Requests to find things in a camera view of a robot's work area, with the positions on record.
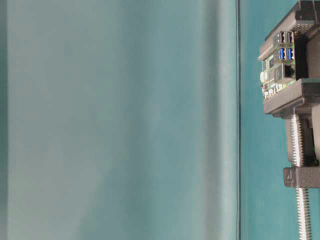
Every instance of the black plastic mount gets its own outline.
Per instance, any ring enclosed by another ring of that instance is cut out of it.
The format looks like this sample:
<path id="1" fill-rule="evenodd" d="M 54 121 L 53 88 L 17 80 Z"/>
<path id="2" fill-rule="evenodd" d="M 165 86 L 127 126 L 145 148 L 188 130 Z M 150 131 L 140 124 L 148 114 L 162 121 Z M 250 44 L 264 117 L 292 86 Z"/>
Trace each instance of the black plastic mount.
<path id="1" fill-rule="evenodd" d="M 286 187 L 312 189 L 320 188 L 320 167 L 286 167 L 283 169 Z"/>

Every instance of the circuit board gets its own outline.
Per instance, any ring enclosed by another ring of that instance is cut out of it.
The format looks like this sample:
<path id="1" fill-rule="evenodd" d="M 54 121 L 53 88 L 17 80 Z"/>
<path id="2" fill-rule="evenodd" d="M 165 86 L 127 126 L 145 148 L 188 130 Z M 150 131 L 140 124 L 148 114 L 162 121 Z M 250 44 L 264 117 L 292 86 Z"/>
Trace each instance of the circuit board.
<path id="1" fill-rule="evenodd" d="M 296 81 L 295 35 L 280 31 L 264 56 L 260 73 L 261 90 L 268 99 Z"/>

